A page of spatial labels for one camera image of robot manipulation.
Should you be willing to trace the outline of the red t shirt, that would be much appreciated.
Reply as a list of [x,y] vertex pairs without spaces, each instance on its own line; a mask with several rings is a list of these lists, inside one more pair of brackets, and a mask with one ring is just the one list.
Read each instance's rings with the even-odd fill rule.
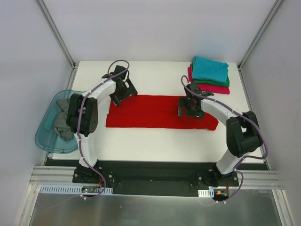
[[206,113],[204,118],[178,116],[178,96],[131,96],[121,105],[110,104],[108,128],[159,128],[216,130],[218,120]]

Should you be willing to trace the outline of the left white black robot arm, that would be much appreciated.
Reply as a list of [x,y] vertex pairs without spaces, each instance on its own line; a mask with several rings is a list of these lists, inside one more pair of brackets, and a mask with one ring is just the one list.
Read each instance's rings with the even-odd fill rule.
[[117,65],[113,72],[108,71],[101,82],[90,91],[71,95],[66,124],[77,140],[80,154],[72,178],[73,183],[104,181],[98,171],[98,158],[95,153],[94,132],[98,126],[99,104],[110,97],[114,105],[121,106],[121,101],[137,94],[129,78],[129,67]]

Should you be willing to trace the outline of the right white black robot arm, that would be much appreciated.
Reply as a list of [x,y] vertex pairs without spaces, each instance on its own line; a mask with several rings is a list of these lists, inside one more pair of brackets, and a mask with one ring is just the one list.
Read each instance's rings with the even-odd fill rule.
[[212,170],[202,177],[207,186],[224,185],[242,161],[262,146],[257,117],[254,112],[240,113],[212,98],[213,93],[201,91],[196,83],[184,85],[185,97],[179,98],[178,116],[204,118],[209,114],[226,127],[227,150]]

